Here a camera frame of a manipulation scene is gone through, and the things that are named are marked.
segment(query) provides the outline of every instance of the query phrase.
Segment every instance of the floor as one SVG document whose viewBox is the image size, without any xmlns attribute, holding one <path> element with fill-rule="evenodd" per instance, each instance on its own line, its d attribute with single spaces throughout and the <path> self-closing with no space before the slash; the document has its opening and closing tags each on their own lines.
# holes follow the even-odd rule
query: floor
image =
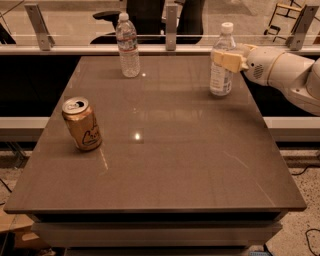
<svg viewBox="0 0 320 256">
<path fill-rule="evenodd" d="M 32 155 L 32 151 L 25 152 L 27 157 Z M 302 173 L 292 177 L 308 207 L 303 212 L 289 212 L 281 220 L 282 230 L 268 241 L 267 248 L 274 256 L 320 255 L 320 146 L 280 147 L 280 153 L 291 174 Z M 12 152 L 0 151 L 0 178 L 10 190 L 14 189 L 27 161 L 22 163 L 22 168 L 14 168 L 15 163 L 16 157 Z M 1 203 L 10 196 L 8 188 L 3 184 L 0 186 Z M 4 229 L 30 224 L 32 221 L 25 216 L 9 216 L 0 210 L 0 225 Z M 263 248 L 254 246 L 250 250 L 261 251 Z"/>
</svg>

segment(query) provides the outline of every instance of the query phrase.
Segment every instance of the aluminum can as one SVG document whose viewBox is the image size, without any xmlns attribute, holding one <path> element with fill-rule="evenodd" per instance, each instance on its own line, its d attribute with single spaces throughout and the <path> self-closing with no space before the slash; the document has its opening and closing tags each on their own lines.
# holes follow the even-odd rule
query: aluminum can
<svg viewBox="0 0 320 256">
<path fill-rule="evenodd" d="M 88 151 L 101 144 L 96 116 L 86 98 L 74 97 L 65 101 L 62 105 L 62 116 L 77 148 Z"/>
</svg>

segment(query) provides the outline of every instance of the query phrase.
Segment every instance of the cable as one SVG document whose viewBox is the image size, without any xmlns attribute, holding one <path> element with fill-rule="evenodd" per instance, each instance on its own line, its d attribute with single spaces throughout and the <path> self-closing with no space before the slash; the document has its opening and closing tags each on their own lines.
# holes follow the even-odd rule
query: cable
<svg viewBox="0 0 320 256">
<path fill-rule="evenodd" d="M 0 179 L 0 181 L 3 184 L 3 186 L 5 186 L 10 193 L 12 193 L 12 190 L 8 187 L 8 185 L 2 179 Z"/>
<path fill-rule="evenodd" d="M 316 164 L 310 164 L 307 167 L 304 168 L 304 170 L 302 172 L 299 173 L 292 173 L 292 176 L 300 176 L 302 174 L 304 174 L 309 168 L 320 168 L 320 165 L 316 165 Z"/>
<path fill-rule="evenodd" d="M 4 19 L 4 15 L 6 15 L 7 13 L 11 12 L 13 9 L 15 9 L 16 7 L 18 7 L 20 4 L 22 4 L 24 2 L 24 0 L 22 0 L 21 2 L 19 2 L 18 4 L 16 4 L 15 6 L 11 7 L 9 10 L 5 11 L 4 13 L 1 13 L 0 12 L 0 17 L 2 18 L 4 24 L 6 25 L 8 31 L 9 31 L 9 34 L 11 35 L 11 31 L 9 29 L 9 26 L 6 22 L 6 20 Z"/>
<path fill-rule="evenodd" d="M 309 236 L 308 236 L 308 233 L 310 231 L 317 231 L 317 232 L 320 232 L 320 229 L 316 229 L 316 228 L 310 228 L 306 231 L 306 238 L 307 238 L 307 243 L 308 243 L 308 247 L 309 247 L 309 250 L 310 252 L 314 255 L 314 256 L 320 256 L 320 254 L 316 254 L 314 251 L 312 251 L 312 248 L 311 248 L 311 245 L 310 245 L 310 241 L 309 241 Z"/>
<path fill-rule="evenodd" d="M 5 186 L 5 188 L 10 192 L 10 193 L 12 193 L 12 190 L 8 187 L 8 185 L 0 178 L 0 181 L 1 181 L 1 183 L 3 184 L 3 186 Z"/>
<path fill-rule="evenodd" d="M 273 254 L 269 251 L 267 244 L 263 245 L 263 250 L 269 254 L 269 256 L 273 256 Z"/>
</svg>

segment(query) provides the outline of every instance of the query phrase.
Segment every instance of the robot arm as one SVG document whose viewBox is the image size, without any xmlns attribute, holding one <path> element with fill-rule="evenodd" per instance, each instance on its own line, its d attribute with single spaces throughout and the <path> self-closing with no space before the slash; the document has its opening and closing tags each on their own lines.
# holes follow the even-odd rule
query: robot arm
<svg viewBox="0 0 320 256">
<path fill-rule="evenodd" d="M 241 45 L 239 53 L 213 55 L 212 60 L 226 69 L 235 73 L 243 70 L 248 80 L 272 86 L 292 104 L 320 116 L 320 59 L 315 62 L 273 47 L 245 45 Z"/>
</svg>

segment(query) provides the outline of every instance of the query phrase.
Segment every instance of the table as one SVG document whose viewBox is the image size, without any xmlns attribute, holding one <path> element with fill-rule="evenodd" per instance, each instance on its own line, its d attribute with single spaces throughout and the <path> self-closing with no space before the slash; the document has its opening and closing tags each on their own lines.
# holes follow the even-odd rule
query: table
<svg viewBox="0 0 320 256">
<path fill-rule="evenodd" d="M 209 56 L 82 57 L 5 206 L 55 247 L 263 244 L 306 204 L 240 74 L 209 92 Z M 77 150 L 62 103 L 86 97 L 103 143 Z"/>
</svg>

